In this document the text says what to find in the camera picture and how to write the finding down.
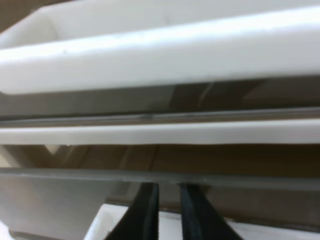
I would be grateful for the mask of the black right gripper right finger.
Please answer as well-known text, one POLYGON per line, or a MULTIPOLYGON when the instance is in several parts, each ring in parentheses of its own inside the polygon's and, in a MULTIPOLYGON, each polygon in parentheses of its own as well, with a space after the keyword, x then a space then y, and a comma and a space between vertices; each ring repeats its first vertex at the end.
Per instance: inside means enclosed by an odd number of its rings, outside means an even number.
POLYGON ((184 240, 240 240, 194 184, 180 185, 180 211, 184 240))

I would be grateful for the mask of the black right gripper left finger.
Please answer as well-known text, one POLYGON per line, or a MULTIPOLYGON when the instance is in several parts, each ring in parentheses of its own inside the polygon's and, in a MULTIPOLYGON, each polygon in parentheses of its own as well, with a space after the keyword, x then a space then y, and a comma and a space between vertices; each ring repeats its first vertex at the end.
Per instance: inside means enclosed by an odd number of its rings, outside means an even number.
POLYGON ((157 240, 159 238, 159 185, 142 183, 131 206, 106 240, 157 240))

